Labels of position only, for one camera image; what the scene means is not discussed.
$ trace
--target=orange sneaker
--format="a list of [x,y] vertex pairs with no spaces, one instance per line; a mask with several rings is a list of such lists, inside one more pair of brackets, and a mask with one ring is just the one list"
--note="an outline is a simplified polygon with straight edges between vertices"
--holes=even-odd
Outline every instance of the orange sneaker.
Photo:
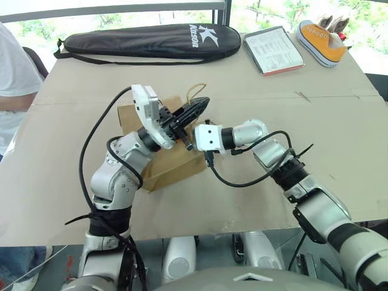
[[310,20],[300,23],[296,38],[307,51],[324,67],[335,67],[346,52],[346,47],[337,37]]

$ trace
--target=black rubber joint cover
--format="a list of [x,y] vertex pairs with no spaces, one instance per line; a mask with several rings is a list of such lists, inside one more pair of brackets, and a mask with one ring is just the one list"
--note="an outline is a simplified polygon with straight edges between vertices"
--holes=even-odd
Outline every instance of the black rubber joint cover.
[[293,158],[275,171],[271,177],[284,191],[287,191],[309,175],[303,167],[304,163]]

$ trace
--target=black cable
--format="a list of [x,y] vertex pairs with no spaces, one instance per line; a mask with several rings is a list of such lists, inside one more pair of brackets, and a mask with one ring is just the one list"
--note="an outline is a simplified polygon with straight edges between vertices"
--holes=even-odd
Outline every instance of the black cable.
[[97,128],[99,127],[99,125],[101,124],[102,120],[107,116],[109,110],[113,107],[113,105],[116,103],[116,101],[125,93],[127,93],[128,91],[130,91],[132,88],[131,87],[127,87],[123,90],[121,90],[114,98],[113,100],[109,103],[109,105],[107,106],[107,108],[104,110],[104,112],[102,113],[102,115],[100,116],[100,118],[97,120],[96,124],[93,126],[92,130],[90,131],[89,135],[87,136],[86,140],[85,140],[85,143],[84,145],[82,146],[82,149],[81,149],[81,153],[79,155],[79,164],[78,164],[78,176],[79,176],[79,182],[81,184],[81,188],[82,188],[82,192],[84,194],[84,198],[90,208],[90,211],[91,211],[91,214],[87,215],[87,216],[82,216],[82,218],[86,218],[86,217],[89,217],[89,218],[94,218],[94,219],[97,219],[107,230],[108,232],[114,236],[115,238],[117,238],[118,240],[120,240],[125,246],[127,246],[131,252],[133,252],[135,254],[135,257],[136,257],[136,262],[137,262],[137,265],[138,265],[138,273],[139,273],[139,279],[141,281],[141,284],[142,284],[142,290],[143,291],[147,291],[147,284],[146,284],[146,268],[144,267],[144,262],[141,258],[141,255],[140,253],[138,252],[138,249],[136,248],[136,244],[135,242],[133,241],[132,237],[130,236],[129,240],[131,241],[128,241],[127,239],[125,239],[124,237],[122,237],[120,234],[118,234],[110,225],[109,223],[101,216],[101,215],[97,215],[97,208],[96,206],[93,204],[92,200],[90,199],[90,196],[89,196],[89,193],[87,191],[87,187],[86,187],[86,183],[85,183],[85,178],[84,178],[84,157],[85,157],[85,152],[86,152],[86,148],[87,146],[89,145],[89,142],[90,140],[92,139],[93,135],[95,134]]
[[290,138],[289,134],[288,134],[287,132],[283,131],[283,130],[277,130],[277,131],[272,132],[272,133],[270,133],[270,134],[268,134],[268,135],[262,137],[261,139],[255,141],[253,144],[251,144],[250,146],[248,146],[248,147],[245,148],[245,149],[236,149],[236,150],[233,149],[233,150],[231,150],[231,154],[232,154],[233,156],[235,156],[235,155],[240,155],[240,154],[242,154],[242,153],[244,153],[244,152],[247,152],[248,150],[253,149],[253,148],[254,148],[255,146],[257,146],[259,143],[265,141],[266,139],[270,138],[270,137],[273,136],[273,135],[284,135],[284,136],[287,138],[287,143],[288,143],[288,145],[289,145],[289,148],[290,148],[290,149],[292,148],[291,138]]
[[285,160],[285,158],[287,157],[287,155],[289,153],[294,153],[294,150],[292,148],[289,148],[287,149],[283,155],[280,157],[280,159],[278,160],[278,162],[275,164],[275,166],[269,170],[266,174],[264,174],[263,176],[257,178],[256,180],[253,180],[253,181],[250,181],[248,183],[244,183],[244,184],[234,184],[234,183],[231,183],[231,182],[228,182],[226,181],[224,178],[222,178],[219,173],[216,171],[216,169],[214,168],[214,164],[213,164],[213,161],[210,161],[209,159],[209,156],[205,154],[205,159],[208,163],[208,166],[211,168],[211,170],[213,171],[214,175],[224,184],[228,185],[228,186],[231,186],[231,187],[236,187],[236,188],[244,188],[244,187],[248,187],[248,186],[252,186],[252,185],[255,185],[261,181],[263,181],[264,179],[268,178],[269,176],[271,176],[275,171],[277,171],[279,168],[280,168],[280,165],[282,164],[282,162]]
[[349,282],[347,281],[346,273],[345,273],[344,269],[342,269],[342,268],[341,268],[341,273],[342,273],[344,288],[349,289]]
[[86,188],[86,183],[84,179],[84,157],[86,148],[89,145],[90,140],[92,139],[92,136],[95,134],[97,128],[101,124],[102,120],[107,116],[109,110],[115,105],[116,101],[125,93],[130,91],[132,88],[131,86],[125,88],[124,90],[121,90],[116,97],[113,98],[113,100],[109,103],[108,107],[105,109],[105,111],[102,113],[100,118],[97,120],[96,124],[93,126],[92,130],[90,131],[89,135],[87,136],[84,145],[82,146],[81,154],[79,155],[79,164],[78,164],[78,176],[79,176],[79,182],[81,183],[82,192],[84,194],[85,200],[87,204],[89,205],[90,210],[96,211],[96,206],[93,204],[92,200],[89,197],[89,193]]
[[301,248],[301,246],[302,246],[302,244],[303,244],[303,241],[304,241],[304,239],[306,238],[306,236],[307,236],[307,233],[306,233],[306,232],[303,233],[303,236],[302,236],[302,238],[301,238],[301,241],[299,242],[298,246],[296,247],[295,252],[293,253],[291,262],[290,262],[290,264],[289,264],[288,271],[291,270],[292,264],[293,264],[294,260],[296,259],[296,256],[298,255],[298,252],[299,252],[299,250],[300,250],[300,248]]
[[125,168],[127,168],[128,170],[130,170],[135,176],[136,178],[139,180],[139,186],[138,186],[138,189],[140,189],[142,186],[143,186],[143,178],[142,176],[138,173],[138,171],[136,171],[130,164],[128,164],[127,162],[125,162],[122,158],[120,158],[116,153],[115,151],[112,149],[111,147],[111,143],[112,141],[116,141],[118,140],[119,138],[122,138],[122,136],[116,136],[114,138],[110,138],[108,141],[107,141],[107,149],[108,149],[108,152],[110,153],[111,156],[113,156],[115,159],[117,159]]

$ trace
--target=white sneaker sole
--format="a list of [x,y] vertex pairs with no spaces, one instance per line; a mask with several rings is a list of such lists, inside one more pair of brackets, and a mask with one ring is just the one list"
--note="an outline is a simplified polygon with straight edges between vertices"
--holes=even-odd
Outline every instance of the white sneaker sole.
[[317,50],[302,34],[301,27],[305,26],[307,24],[312,24],[309,20],[304,20],[300,23],[298,26],[298,30],[296,32],[296,38],[299,40],[299,42],[305,47],[305,49],[324,67],[327,68],[333,68],[335,67],[338,62],[333,62],[329,59],[327,59],[322,53]]

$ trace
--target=silver robot arm segment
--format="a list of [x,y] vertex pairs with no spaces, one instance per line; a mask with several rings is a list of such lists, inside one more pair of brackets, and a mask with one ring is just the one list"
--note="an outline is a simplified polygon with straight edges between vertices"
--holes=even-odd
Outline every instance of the silver robot arm segment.
[[[257,126],[255,131],[252,130],[253,124]],[[261,121],[250,119],[243,125],[232,129],[223,129],[220,125],[200,125],[202,128],[195,129],[197,148],[224,152],[243,146],[239,136],[243,136],[241,140],[250,144],[268,133]],[[213,131],[218,132],[217,140],[215,134],[211,136]],[[268,138],[254,146],[252,151],[255,159],[269,172],[286,149],[276,139]],[[387,239],[351,222],[346,206],[313,175],[308,174],[304,166],[297,156],[289,154],[271,175],[282,187],[289,202],[296,204],[293,215],[302,229],[312,241],[331,246],[349,282],[359,290],[377,290],[380,286],[386,288]]]
[[187,150],[192,149],[185,127],[209,103],[207,97],[194,98],[172,113],[150,86],[131,88],[143,127],[107,143],[109,150],[104,162],[91,180],[96,210],[92,216],[86,216],[90,218],[90,227],[85,235],[78,279],[64,285],[63,291],[127,290],[132,284],[134,255],[137,260],[139,254],[130,237],[129,220],[135,192],[142,185],[141,173],[153,153],[161,148],[171,149],[177,139],[184,141]]

